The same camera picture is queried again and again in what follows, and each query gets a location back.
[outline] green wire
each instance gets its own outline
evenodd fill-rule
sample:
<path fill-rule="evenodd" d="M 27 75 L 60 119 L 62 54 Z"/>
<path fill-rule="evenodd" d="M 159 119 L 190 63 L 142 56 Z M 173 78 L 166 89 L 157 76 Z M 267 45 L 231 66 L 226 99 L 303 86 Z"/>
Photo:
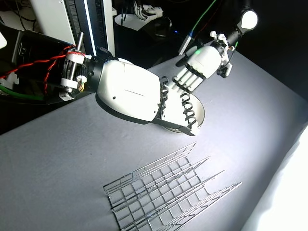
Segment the green wire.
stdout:
<path fill-rule="evenodd" d="M 198 19 L 197 23 L 193 26 L 191 33 L 195 30 L 196 26 L 198 25 L 198 23 L 201 21 L 201 19 L 203 18 L 203 16 L 208 12 L 208 10 L 212 7 L 212 5 L 216 2 L 216 0 L 214 0 L 211 5 L 209 5 L 209 7 L 207 8 L 206 11 L 204 11 L 204 13 L 200 16 L 200 18 Z"/>
<path fill-rule="evenodd" d="M 24 99 L 24 100 L 44 100 L 44 97 L 41 96 L 33 96 L 33 95 L 24 95 L 17 92 L 14 92 L 12 90 L 7 89 L 6 87 L 2 86 L 0 84 L 0 90 L 4 93 L 7 93 L 8 95 L 11 95 L 15 98 Z"/>

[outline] metal frame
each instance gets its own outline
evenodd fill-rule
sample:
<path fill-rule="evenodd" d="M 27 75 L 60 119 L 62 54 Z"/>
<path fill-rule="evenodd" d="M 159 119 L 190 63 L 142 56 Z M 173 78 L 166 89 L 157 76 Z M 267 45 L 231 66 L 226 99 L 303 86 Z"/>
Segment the metal frame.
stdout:
<path fill-rule="evenodd" d="M 209 193 L 206 183 L 223 171 L 201 181 L 195 170 L 210 157 L 191 164 L 187 156 L 195 145 L 181 148 L 103 187 L 120 230 L 178 230 L 241 184 Z"/>

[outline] metal grid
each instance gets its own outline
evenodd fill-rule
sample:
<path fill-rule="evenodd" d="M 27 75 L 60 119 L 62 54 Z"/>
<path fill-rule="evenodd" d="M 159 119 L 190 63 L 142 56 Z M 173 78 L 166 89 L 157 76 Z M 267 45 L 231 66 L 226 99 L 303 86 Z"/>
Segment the metal grid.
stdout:
<path fill-rule="evenodd" d="M 178 230 L 241 184 L 209 193 L 205 184 L 223 171 L 201 181 L 195 169 L 209 157 L 192 165 L 187 156 L 195 145 L 192 143 L 103 187 L 120 230 Z"/>

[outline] robotic arm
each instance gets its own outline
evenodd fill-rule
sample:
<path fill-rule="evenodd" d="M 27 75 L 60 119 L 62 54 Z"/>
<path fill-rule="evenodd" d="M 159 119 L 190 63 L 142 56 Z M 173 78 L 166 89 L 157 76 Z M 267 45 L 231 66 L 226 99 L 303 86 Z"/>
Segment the robotic arm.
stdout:
<path fill-rule="evenodd" d="M 0 22 L 0 33 L 7 42 L 0 49 L 0 93 L 8 90 L 3 83 L 15 72 L 19 78 L 40 81 L 47 103 L 92 92 L 99 106 L 121 119 L 156 123 L 196 135 L 200 124 L 193 111 L 196 105 L 190 100 L 191 92 L 217 70 L 223 70 L 222 75 L 229 74 L 232 65 L 227 50 L 256 26 L 243 22 L 247 12 L 228 37 L 211 32 L 213 43 L 197 50 L 169 85 L 166 77 L 160 83 L 158 76 L 113 57 L 105 48 L 98 47 L 97 56 L 82 53 L 82 33 L 77 46 L 72 46 L 36 32 L 14 30 Z M 56 96 L 49 96 L 50 88 L 58 92 Z"/>

